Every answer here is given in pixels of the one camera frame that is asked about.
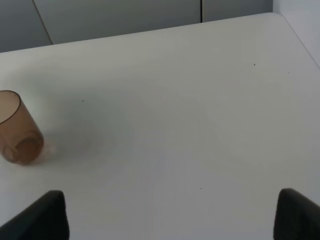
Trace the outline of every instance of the white table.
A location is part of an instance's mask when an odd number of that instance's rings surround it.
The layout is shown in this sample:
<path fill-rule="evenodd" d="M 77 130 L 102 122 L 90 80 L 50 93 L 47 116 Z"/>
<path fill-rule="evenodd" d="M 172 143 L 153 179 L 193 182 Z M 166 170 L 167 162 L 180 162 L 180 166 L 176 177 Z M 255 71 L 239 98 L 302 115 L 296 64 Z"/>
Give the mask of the white table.
<path fill-rule="evenodd" d="M 273 13 L 0 54 L 45 135 L 0 161 L 0 224 L 65 193 L 72 240 L 270 240 L 320 203 L 320 70 Z"/>

